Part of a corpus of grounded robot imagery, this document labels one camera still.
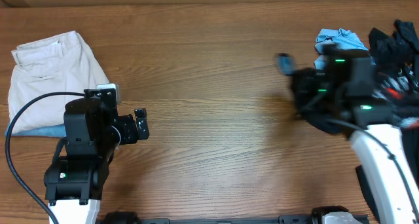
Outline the black printed cycling jersey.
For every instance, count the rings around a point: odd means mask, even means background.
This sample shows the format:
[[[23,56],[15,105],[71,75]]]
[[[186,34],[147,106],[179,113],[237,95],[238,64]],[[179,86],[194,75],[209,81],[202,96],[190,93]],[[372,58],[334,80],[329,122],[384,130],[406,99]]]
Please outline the black printed cycling jersey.
[[[394,26],[391,35],[372,29],[365,51],[376,72],[376,96],[389,99],[401,117],[403,151],[418,188],[418,35],[411,22],[396,20]],[[337,49],[335,45],[324,47],[325,54],[332,48]],[[355,172],[363,197],[380,223],[361,162]]]

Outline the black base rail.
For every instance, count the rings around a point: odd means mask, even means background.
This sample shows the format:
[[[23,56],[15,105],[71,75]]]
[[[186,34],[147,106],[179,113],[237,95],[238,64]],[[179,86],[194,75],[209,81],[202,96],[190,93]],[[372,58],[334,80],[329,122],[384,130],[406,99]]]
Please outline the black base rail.
[[[135,212],[111,212],[97,224],[312,224],[312,223],[361,223],[369,224],[368,215],[352,215],[343,206],[314,208],[311,214],[282,214],[278,217],[232,218],[232,219],[142,219]]]

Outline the folded blue jeans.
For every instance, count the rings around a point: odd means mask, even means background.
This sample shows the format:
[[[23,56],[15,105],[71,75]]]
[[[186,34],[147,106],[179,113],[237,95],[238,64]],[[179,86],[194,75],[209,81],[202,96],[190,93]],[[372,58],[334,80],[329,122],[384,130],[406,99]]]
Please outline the folded blue jeans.
[[[46,126],[42,128],[35,128],[32,130],[21,131],[12,133],[12,136],[37,136],[37,137],[51,137],[63,138],[66,137],[64,124],[56,126]]]

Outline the folded beige trousers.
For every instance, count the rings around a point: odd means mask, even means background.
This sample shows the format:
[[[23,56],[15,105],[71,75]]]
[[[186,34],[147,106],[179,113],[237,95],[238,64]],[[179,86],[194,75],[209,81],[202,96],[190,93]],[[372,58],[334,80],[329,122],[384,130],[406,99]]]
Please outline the folded beige trousers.
[[[51,92],[77,92],[109,83],[91,48],[76,31],[22,44],[12,51],[15,66],[8,95],[13,119],[28,102]],[[12,133],[64,124],[65,105],[76,96],[49,96],[29,106]]]

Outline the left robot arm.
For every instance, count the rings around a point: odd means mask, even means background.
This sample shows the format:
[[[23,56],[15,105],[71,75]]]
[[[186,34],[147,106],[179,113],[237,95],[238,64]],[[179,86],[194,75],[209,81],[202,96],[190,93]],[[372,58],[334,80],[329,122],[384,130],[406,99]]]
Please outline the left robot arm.
[[[116,88],[86,89],[65,105],[66,136],[44,175],[51,223],[95,223],[115,149],[149,137],[147,112],[118,115]]]

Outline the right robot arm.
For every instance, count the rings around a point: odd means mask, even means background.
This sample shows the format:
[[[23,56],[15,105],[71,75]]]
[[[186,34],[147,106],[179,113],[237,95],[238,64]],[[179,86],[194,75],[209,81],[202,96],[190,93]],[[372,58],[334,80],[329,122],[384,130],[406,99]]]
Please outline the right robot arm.
[[[295,69],[277,56],[291,78],[296,114],[328,134],[344,134],[361,162],[381,223],[417,223],[418,188],[402,146],[401,117],[389,99],[376,96],[368,52],[332,48],[323,69]]]

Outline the light blue shirt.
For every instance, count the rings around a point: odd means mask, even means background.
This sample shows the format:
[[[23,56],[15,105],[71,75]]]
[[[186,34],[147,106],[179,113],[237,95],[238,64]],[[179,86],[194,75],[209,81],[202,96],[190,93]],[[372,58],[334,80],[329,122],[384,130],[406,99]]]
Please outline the light blue shirt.
[[[325,49],[327,45],[335,45],[339,50],[367,50],[356,33],[345,29],[325,29],[323,28],[316,37],[315,50],[319,57],[314,61],[317,70],[324,70],[326,66]]]

